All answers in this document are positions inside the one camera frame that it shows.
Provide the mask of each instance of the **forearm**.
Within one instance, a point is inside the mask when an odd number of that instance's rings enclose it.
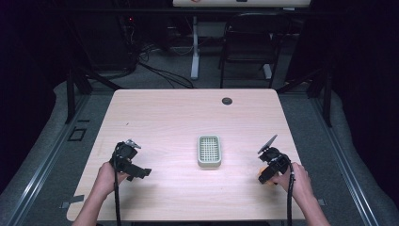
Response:
[[[88,226],[96,225],[97,217],[99,216],[101,206],[105,200],[106,196],[95,195],[95,193],[90,193],[88,198],[83,204],[82,210],[80,211],[78,217],[76,218],[73,226]]]
[[[317,225],[317,226],[327,226],[329,225],[326,216],[323,213],[322,208],[320,207],[319,202],[316,198],[310,197],[306,200],[296,201],[301,208],[305,219],[309,226]]]

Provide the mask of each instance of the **light wood tabletop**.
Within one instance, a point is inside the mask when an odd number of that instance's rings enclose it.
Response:
[[[311,0],[173,0],[174,7],[191,8],[307,8]]]
[[[224,98],[232,103],[225,105]],[[132,163],[152,169],[144,179],[120,185],[120,216],[130,221],[265,220],[287,218],[287,193],[262,185],[267,164],[257,152],[275,134],[272,146],[300,163],[295,144],[272,89],[122,89],[115,92],[74,196],[88,196],[99,167],[118,142],[141,146]],[[198,164],[200,136],[218,136],[221,165]],[[83,202],[67,214],[75,220]],[[293,200],[293,219],[303,219]],[[98,220],[115,220],[114,194]]]

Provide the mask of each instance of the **white plastic basket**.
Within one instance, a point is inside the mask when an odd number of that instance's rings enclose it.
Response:
[[[199,166],[202,168],[216,168],[220,166],[222,154],[218,136],[199,137]]]

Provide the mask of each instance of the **human arm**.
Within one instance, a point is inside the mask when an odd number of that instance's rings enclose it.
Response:
[[[118,183],[120,184],[129,175],[127,173],[118,173]],[[112,191],[114,191],[115,172],[111,164],[103,163],[97,174],[93,188],[85,200],[83,207],[77,216],[73,226],[96,225],[101,206],[104,200]]]
[[[293,189],[293,197],[299,205],[308,225],[325,226],[329,225],[319,202],[313,195],[311,188],[311,178],[305,168],[296,162],[292,163],[295,181]],[[281,185],[285,191],[288,190],[290,181],[290,171],[287,170],[282,175],[276,175],[270,179],[271,182]]]

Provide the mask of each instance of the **table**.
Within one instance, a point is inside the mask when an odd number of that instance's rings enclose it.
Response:
[[[178,8],[307,8],[311,0],[247,0],[237,2],[236,0],[173,0],[173,7]],[[199,78],[200,51],[198,42],[197,16],[193,18],[193,62],[191,64],[191,79]],[[263,66],[265,78],[271,77],[269,65]]]
[[[231,98],[225,105],[223,98]],[[286,218],[287,193],[261,185],[266,166],[257,155],[273,147],[300,163],[279,97],[272,89],[120,89],[115,92],[74,196],[86,198],[98,168],[118,142],[141,149],[133,164],[150,176],[120,185],[120,216],[130,221],[266,220]],[[198,164],[199,136],[220,139],[221,165]],[[83,202],[67,214],[75,220]],[[293,200],[293,219],[304,216]],[[98,220],[115,220],[115,200],[105,200]]]

